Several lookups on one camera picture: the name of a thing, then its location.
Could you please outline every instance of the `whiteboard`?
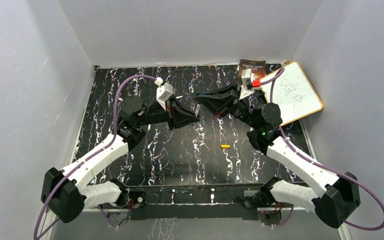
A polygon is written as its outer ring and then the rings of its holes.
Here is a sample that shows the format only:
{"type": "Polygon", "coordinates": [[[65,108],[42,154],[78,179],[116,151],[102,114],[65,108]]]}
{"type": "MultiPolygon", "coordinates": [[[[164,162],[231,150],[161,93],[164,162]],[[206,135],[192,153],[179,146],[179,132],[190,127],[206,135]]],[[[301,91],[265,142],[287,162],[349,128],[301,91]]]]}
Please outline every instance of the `whiteboard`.
{"type": "MultiPolygon", "coordinates": [[[[284,66],[284,72],[274,82],[273,103],[280,107],[282,126],[323,109],[323,103],[314,91],[313,86],[296,61],[284,66]]],[[[270,80],[278,70],[260,79],[270,80]]],[[[269,102],[272,82],[261,86],[265,99],[269,102]]]]}

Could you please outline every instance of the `white wall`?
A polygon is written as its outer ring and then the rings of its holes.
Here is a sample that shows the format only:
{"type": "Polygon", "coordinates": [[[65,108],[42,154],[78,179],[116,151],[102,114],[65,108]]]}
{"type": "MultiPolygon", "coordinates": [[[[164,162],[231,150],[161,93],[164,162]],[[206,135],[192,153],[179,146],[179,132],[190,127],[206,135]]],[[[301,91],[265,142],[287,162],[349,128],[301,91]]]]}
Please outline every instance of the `white wall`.
{"type": "Polygon", "coordinates": [[[0,0],[0,240],[33,238],[45,172],[67,164],[94,67],[56,0],[0,0]]]}
{"type": "Polygon", "coordinates": [[[94,65],[291,59],[322,0],[59,1],[94,65]]]}
{"type": "MultiPolygon", "coordinates": [[[[305,119],[320,162],[355,174],[384,202],[384,1],[323,1],[293,60],[324,102],[305,119]]],[[[362,191],[349,219],[377,226],[382,211],[362,191]]],[[[353,240],[384,240],[384,229],[349,229],[353,240]]]]}

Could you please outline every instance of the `black marble pattern tabletop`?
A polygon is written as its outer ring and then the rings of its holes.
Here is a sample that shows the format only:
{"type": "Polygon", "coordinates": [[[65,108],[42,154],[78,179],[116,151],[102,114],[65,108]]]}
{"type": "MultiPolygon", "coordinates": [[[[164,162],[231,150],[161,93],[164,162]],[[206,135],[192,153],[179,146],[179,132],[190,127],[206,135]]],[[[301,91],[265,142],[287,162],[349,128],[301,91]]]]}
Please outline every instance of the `black marble pattern tabletop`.
{"type": "MultiPolygon", "coordinates": [[[[266,73],[280,68],[267,64],[266,73]]],[[[202,65],[97,69],[77,142],[75,160],[92,150],[112,131],[113,102],[118,86],[133,75],[161,77],[174,87],[174,94],[187,109],[195,111],[196,92],[227,86],[238,80],[238,65],[202,65]]],[[[143,78],[127,84],[121,98],[138,95],[145,105],[156,99],[157,86],[143,78]]],[[[261,105],[258,96],[250,104],[261,105]]],[[[169,130],[166,123],[151,125],[142,142],[127,155],[114,161],[91,184],[119,179],[128,186],[204,185],[265,183],[271,177],[289,182],[301,181],[279,162],[254,150],[246,133],[250,127],[226,116],[218,119],[203,107],[201,121],[169,130]],[[221,149],[222,144],[230,149],[221,149]]],[[[284,126],[291,141],[305,152],[308,146],[296,121],[284,126]]]]}

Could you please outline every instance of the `marble surface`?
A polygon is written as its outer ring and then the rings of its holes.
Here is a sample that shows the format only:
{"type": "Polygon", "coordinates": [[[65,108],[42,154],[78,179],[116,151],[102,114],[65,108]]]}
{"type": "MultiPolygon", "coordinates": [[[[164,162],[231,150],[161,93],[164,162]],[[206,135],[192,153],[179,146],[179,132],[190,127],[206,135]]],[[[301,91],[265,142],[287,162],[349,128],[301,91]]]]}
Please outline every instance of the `marble surface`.
{"type": "MultiPolygon", "coordinates": [[[[266,73],[280,67],[267,64],[266,73]]],[[[218,89],[238,80],[238,65],[140,67],[97,69],[77,142],[74,160],[92,150],[112,131],[113,102],[120,83],[137,74],[161,77],[174,87],[174,94],[187,109],[195,110],[193,94],[218,89]]],[[[121,98],[138,95],[144,104],[155,101],[157,86],[142,78],[132,81],[121,98]]],[[[250,104],[261,105],[257,94],[250,104]]],[[[114,161],[91,184],[119,179],[129,186],[265,183],[271,177],[301,181],[277,161],[263,155],[248,142],[250,127],[226,116],[217,119],[206,109],[201,121],[169,130],[166,123],[151,125],[150,132],[127,155],[114,161]],[[221,144],[230,149],[221,149],[221,144]]],[[[291,141],[308,153],[299,121],[284,126],[291,141]]]]}

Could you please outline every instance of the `gray wall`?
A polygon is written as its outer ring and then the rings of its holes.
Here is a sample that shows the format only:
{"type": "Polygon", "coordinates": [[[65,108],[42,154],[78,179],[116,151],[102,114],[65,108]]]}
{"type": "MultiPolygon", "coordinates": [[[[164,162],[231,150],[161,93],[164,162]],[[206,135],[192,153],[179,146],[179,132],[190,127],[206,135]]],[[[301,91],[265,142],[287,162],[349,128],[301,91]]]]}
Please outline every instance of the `gray wall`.
{"type": "Polygon", "coordinates": [[[56,0],[0,0],[0,240],[33,238],[45,172],[72,154],[93,65],[56,0]]]}
{"type": "MultiPolygon", "coordinates": [[[[286,218],[289,210],[283,210],[286,218]]],[[[108,228],[100,212],[83,212],[74,221],[57,223],[51,240],[339,240],[338,231],[314,213],[294,211],[289,222],[275,230],[259,221],[240,218],[162,218],[130,221],[118,230],[108,228]]]]}
{"type": "Polygon", "coordinates": [[[59,1],[94,65],[291,59],[322,0],[59,1]]]}
{"type": "MultiPolygon", "coordinates": [[[[324,102],[305,119],[319,161],[354,173],[384,202],[384,1],[323,1],[293,60],[324,102]]],[[[377,226],[382,211],[361,197],[349,220],[377,226]]],[[[384,229],[349,229],[353,240],[384,240],[384,229]]]]}

